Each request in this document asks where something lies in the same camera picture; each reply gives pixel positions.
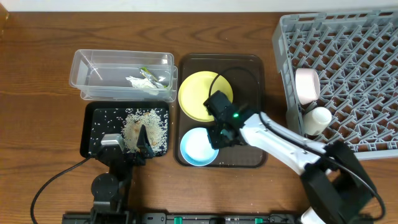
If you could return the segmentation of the light blue bowl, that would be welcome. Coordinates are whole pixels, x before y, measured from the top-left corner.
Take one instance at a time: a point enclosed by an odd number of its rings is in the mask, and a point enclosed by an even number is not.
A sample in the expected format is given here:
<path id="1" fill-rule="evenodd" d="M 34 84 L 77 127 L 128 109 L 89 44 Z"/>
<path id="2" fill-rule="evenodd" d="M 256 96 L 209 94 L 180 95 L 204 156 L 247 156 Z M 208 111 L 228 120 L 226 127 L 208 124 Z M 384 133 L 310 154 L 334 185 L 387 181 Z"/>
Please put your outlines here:
<path id="1" fill-rule="evenodd" d="M 206 128 L 193 128 L 183 135 L 180 152 L 190 165 L 201 167 L 211 164 L 219 149 L 212 148 Z"/>

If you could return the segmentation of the yellow plate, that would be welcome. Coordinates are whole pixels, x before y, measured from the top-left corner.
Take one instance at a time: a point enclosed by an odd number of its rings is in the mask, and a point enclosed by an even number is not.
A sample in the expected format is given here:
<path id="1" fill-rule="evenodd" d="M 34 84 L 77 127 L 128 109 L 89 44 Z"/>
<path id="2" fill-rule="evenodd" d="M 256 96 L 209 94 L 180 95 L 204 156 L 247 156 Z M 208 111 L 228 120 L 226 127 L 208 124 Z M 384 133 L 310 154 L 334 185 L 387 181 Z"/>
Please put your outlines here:
<path id="1" fill-rule="evenodd" d="M 214 120 L 203 104 L 208 99 L 210 85 L 216 76 L 215 72 L 200 71 L 189 75 L 180 85 L 178 102 L 189 118 L 199 122 Z"/>

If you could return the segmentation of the white tissue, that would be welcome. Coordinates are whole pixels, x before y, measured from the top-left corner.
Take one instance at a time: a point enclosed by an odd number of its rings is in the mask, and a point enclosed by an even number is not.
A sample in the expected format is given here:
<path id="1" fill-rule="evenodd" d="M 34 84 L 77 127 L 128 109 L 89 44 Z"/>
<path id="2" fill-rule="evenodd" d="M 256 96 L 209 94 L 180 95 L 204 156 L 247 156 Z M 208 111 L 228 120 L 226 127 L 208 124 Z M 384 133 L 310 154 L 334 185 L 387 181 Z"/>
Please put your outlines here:
<path id="1" fill-rule="evenodd" d="M 126 80 L 130 82 L 133 88 L 142 89 L 144 92 L 150 95 L 159 94 L 158 88 L 146 78 L 136 78 L 130 76 L 126 77 Z"/>

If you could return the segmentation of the green snack wrapper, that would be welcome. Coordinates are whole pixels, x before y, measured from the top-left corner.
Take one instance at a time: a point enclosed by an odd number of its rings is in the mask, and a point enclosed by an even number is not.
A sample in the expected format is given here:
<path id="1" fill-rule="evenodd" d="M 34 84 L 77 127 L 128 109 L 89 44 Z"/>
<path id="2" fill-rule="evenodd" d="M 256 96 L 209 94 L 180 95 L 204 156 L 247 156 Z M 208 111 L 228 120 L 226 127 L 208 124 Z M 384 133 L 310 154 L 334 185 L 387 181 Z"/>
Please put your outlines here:
<path id="1" fill-rule="evenodd" d="M 144 77 L 138 86 L 140 88 L 167 88 L 167 85 L 162 84 L 146 67 L 139 69 L 140 74 Z"/>

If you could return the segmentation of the white plastic cup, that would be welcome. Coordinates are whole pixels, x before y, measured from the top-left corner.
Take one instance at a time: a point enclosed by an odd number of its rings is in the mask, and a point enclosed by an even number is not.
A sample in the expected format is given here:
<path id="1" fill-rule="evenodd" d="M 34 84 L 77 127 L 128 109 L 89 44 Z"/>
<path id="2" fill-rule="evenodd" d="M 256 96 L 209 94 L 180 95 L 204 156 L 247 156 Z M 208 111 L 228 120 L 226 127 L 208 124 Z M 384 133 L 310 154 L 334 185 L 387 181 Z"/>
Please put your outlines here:
<path id="1" fill-rule="evenodd" d="M 321 134 L 332 120 L 331 112 L 325 107 L 317 107 L 303 117 L 303 128 L 306 134 L 316 136 Z"/>

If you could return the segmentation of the white bowl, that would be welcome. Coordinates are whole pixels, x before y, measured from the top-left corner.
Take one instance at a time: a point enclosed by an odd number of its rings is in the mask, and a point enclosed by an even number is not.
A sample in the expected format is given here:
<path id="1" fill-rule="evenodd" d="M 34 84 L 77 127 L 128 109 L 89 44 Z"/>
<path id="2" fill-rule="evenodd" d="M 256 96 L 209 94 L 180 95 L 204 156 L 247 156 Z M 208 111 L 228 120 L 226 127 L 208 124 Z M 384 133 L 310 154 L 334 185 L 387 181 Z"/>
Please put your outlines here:
<path id="1" fill-rule="evenodd" d="M 302 105 L 316 101 L 320 97 L 320 80 L 314 69 L 296 69 L 295 86 L 298 100 Z"/>

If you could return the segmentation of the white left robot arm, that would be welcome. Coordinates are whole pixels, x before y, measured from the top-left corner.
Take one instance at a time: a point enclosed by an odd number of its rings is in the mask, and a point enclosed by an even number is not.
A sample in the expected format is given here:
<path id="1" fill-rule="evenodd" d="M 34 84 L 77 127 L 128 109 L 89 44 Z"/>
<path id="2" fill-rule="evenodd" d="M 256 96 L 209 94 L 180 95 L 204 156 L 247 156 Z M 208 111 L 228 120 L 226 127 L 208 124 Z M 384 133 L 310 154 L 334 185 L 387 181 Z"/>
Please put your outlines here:
<path id="1" fill-rule="evenodd" d="M 154 157 L 147 130 L 144 125 L 139 129 L 135 154 L 124 152 L 120 134 L 106 134 L 98 150 L 88 153 L 81 162 L 71 166 L 50 178 L 35 194 L 30 206 L 32 223 L 38 224 L 34 208 L 39 195 L 55 179 L 83 165 L 90 159 L 96 159 L 109 167 L 109 171 L 98 175 L 91 184 L 94 196 L 93 207 L 89 214 L 66 214 L 67 223 L 140 223 L 139 215 L 128 208 L 129 191 L 132 181 L 132 168 L 143 166 L 146 159 Z"/>

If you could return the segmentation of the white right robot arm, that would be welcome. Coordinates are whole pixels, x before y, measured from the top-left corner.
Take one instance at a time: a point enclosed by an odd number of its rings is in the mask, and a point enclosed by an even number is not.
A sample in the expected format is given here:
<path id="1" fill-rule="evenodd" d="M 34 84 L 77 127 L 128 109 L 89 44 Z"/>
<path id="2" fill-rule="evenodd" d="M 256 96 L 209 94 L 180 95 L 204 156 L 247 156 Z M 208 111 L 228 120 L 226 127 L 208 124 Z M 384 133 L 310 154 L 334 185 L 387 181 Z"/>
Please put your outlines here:
<path id="1" fill-rule="evenodd" d="M 204 105 L 215 120 L 207 129 L 213 149 L 256 147 L 299 175 L 310 202 L 300 223 L 374 223 L 386 216 L 376 186 L 345 142 L 307 139 L 262 111 L 232 104 L 219 90 L 209 90 Z"/>

